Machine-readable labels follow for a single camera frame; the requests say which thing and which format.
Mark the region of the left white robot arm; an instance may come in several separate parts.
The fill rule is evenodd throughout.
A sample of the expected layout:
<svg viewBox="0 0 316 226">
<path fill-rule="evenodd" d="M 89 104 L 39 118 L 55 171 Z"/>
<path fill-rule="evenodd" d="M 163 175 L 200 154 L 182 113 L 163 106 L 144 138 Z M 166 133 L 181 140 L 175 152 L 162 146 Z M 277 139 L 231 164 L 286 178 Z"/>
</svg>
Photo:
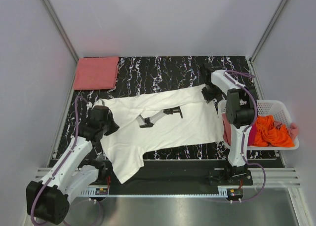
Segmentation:
<svg viewBox="0 0 316 226">
<path fill-rule="evenodd" d="M 90 184 L 100 185 L 107 178 L 104 161 L 84 158 L 105 136 L 118 131 L 111 110 L 94 106 L 88 118 L 76 124 L 76 135 L 56 164 L 38 182 L 26 187 L 27 214 L 58 225 L 65 219 L 73 200 Z"/>
</svg>

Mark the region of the white t shirt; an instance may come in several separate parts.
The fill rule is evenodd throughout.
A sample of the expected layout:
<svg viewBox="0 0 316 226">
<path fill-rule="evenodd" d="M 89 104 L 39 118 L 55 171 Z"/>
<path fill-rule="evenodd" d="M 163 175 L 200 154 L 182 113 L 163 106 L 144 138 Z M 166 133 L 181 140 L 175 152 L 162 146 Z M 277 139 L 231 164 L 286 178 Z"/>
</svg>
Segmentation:
<svg viewBox="0 0 316 226">
<path fill-rule="evenodd" d="M 138 97 L 103 99 L 119 130 L 103 137 L 101 146 L 120 183 L 144 166 L 143 154 L 147 152 L 223 140 L 223 122 L 214 103 L 205 101 L 202 88 L 199 85 Z M 139 115 L 149 117 L 174 107 L 180 107 L 182 114 L 167 115 L 153 127 L 140 128 L 136 120 Z"/>
</svg>

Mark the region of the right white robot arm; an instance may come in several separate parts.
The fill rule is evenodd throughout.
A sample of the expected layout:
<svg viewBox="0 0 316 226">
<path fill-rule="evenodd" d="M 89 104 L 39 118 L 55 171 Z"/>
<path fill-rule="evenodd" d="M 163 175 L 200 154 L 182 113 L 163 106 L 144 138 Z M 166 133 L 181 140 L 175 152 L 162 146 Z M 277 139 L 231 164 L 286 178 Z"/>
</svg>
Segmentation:
<svg viewBox="0 0 316 226">
<path fill-rule="evenodd" d="M 211 63 L 200 68 L 205 87 L 202 94 L 207 103 L 220 95 L 226 95 L 226 118 L 231 125 L 230 152 L 223 170 L 223 179 L 230 185 L 247 179 L 246 148 L 249 134 L 257 118 L 256 99 L 249 89 L 235 80 L 231 74 Z"/>
</svg>

